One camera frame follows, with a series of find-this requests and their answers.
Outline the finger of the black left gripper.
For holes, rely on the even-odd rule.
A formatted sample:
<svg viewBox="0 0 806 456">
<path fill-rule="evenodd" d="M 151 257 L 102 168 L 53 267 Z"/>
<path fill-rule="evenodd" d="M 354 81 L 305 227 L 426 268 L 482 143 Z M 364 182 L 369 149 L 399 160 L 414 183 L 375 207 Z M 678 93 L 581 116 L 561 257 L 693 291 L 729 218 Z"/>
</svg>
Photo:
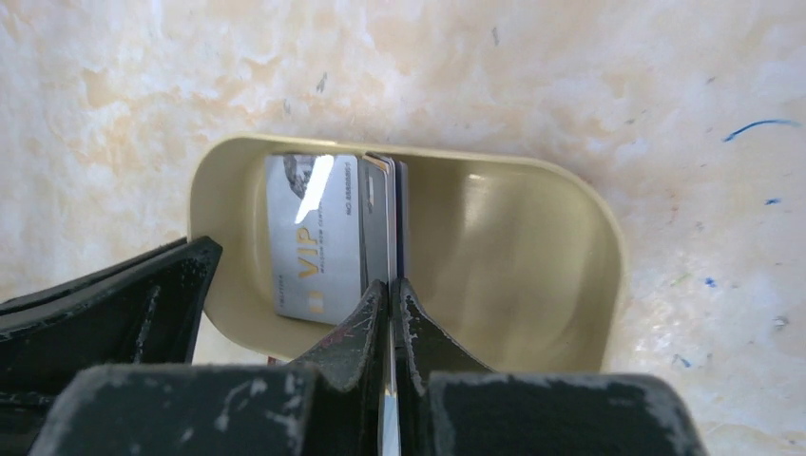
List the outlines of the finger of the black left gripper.
<svg viewBox="0 0 806 456">
<path fill-rule="evenodd" d="M 1 305 L 1 452 L 25 455 L 56 396 L 105 364 L 187 364 L 221 258 L 181 238 Z"/>
</svg>

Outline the beige oval tray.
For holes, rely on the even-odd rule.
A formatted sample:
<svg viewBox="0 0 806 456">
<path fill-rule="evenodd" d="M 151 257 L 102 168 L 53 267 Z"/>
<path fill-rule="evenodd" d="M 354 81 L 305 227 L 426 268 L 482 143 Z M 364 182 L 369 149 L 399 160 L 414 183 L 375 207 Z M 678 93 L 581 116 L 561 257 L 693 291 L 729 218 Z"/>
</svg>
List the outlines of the beige oval tray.
<svg viewBox="0 0 806 456">
<path fill-rule="evenodd" d="M 373 151 L 408 166 L 408 277 L 427 315 L 497 371 L 603 368 L 624 299 L 624 238 L 604 200 L 534 158 L 260 134 L 212 146 L 193 177 L 188 235 L 222 248 L 204 310 L 228 339 L 294 359 L 326 324 L 275 313 L 263 162 Z"/>
</svg>

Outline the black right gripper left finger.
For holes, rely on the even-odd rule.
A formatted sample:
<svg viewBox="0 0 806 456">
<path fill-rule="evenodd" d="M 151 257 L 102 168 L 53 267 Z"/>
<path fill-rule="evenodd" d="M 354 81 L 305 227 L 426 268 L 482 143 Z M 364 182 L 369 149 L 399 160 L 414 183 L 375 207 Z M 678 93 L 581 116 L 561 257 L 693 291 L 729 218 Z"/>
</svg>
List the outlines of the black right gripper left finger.
<svg viewBox="0 0 806 456">
<path fill-rule="evenodd" d="M 388 288 L 283 366 L 104 365 L 56 398 L 34 455 L 376 455 Z"/>
</svg>

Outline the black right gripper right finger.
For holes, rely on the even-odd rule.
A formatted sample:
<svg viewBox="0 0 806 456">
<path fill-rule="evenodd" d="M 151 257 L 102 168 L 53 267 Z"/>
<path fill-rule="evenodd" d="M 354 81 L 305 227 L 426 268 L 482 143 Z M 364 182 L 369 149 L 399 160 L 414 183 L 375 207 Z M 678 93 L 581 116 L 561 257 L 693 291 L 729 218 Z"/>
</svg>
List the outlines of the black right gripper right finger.
<svg viewBox="0 0 806 456">
<path fill-rule="evenodd" d="M 405 455 L 703 455 L 679 395 L 642 374 L 496 372 L 393 284 Z"/>
</svg>

